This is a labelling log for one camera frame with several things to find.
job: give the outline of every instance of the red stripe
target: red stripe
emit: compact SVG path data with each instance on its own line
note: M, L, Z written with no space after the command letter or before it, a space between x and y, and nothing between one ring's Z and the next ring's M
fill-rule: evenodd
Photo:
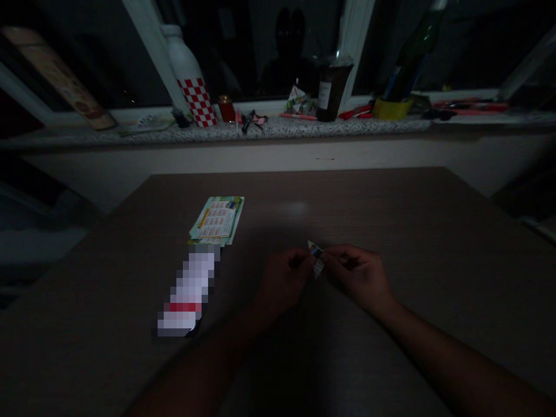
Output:
M172 312L197 312L201 311L201 303L170 303Z

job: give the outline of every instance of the hand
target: hand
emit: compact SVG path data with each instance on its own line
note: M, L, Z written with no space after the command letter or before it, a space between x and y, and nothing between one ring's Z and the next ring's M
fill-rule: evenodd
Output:
M377 253L345 243L327 248L321 259L349 296L374 316L397 303Z
M313 255L300 248L270 255L254 302L269 324L297 304L315 262Z

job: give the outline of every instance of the white bottle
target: white bottle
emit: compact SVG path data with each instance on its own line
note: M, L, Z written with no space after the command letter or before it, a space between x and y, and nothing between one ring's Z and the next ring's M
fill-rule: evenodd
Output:
M168 58L178 85L184 92L191 114L199 127L216 125L216 114L210 104L209 93L195 55L185 45L178 25L162 25L168 45Z

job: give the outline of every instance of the table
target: table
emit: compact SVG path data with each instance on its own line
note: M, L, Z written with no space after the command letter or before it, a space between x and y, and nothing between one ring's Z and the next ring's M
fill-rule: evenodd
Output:
M1 415L119 415L191 342L153 343L150 329L211 195L246 203L197 337L254 295L269 252L307 238L351 242L382 254L411 309L556 394L556 251L448 170L154 175L0 313ZM262 336L221 414L288 407L449 414L380 325L326 279Z

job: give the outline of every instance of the red and white checkered pattern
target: red and white checkered pattern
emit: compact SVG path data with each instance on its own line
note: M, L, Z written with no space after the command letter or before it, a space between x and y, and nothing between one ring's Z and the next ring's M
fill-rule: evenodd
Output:
M178 80L184 91L185 101L189 104L191 113L195 117L197 126L208 127L216 125L216 115L210 104L210 97L202 78Z

